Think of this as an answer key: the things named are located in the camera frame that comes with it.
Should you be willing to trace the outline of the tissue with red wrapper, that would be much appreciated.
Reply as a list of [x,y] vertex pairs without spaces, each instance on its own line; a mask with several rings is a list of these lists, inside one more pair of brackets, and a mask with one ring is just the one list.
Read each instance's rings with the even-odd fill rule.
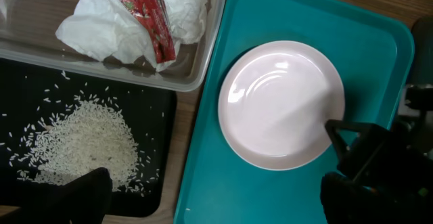
[[[208,0],[164,0],[175,49],[201,40],[206,31]],[[114,56],[132,64],[141,56],[156,71],[172,63],[158,64],[148,31],[120,0],[79,0],[74,13],[55,32],[56,37],[75,51],[99,62]]]

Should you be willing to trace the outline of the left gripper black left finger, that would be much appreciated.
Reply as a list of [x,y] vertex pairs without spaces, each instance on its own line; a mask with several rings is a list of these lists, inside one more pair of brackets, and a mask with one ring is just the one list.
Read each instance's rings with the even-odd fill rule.
[[46,194],[37,194],[1,222],[101,223],[110,208],[112,180],[100,167]]

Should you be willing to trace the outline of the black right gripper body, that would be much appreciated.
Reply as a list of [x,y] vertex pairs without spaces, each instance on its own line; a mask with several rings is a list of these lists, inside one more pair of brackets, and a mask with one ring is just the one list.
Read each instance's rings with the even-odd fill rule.
[[368,159],[365,162],[338,161],[337,169],[366,187],[431,196],[432,159],[412,147],[403,131],[389,131],[370,124],[366,137]]

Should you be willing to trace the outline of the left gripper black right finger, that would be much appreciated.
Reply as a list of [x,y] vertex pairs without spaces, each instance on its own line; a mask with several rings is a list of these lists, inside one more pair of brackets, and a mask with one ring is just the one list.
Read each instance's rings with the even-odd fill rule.
[[432,222],[431,198],[367,188],[335,172],[322,177],[320,201],[328,223]]

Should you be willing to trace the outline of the large pink plate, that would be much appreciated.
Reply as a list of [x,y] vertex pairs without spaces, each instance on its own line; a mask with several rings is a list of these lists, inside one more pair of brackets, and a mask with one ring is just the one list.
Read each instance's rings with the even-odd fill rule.
[[245,162],[270,171],[302,167],[331,144],[329,119],[341,120],[344,86],[320,51],[296,41],[259,45],[228,71],[218,118],[229,147]]

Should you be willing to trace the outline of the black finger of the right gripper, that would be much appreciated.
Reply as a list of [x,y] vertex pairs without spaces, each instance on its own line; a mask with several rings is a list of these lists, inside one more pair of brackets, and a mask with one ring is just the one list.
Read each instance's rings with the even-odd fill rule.
[[331,139],[339,162],[365,162],[368,159],[368,144],[366,137],[371,124],[365,122],[346,122],[343,120],[328,120],[325,130]]

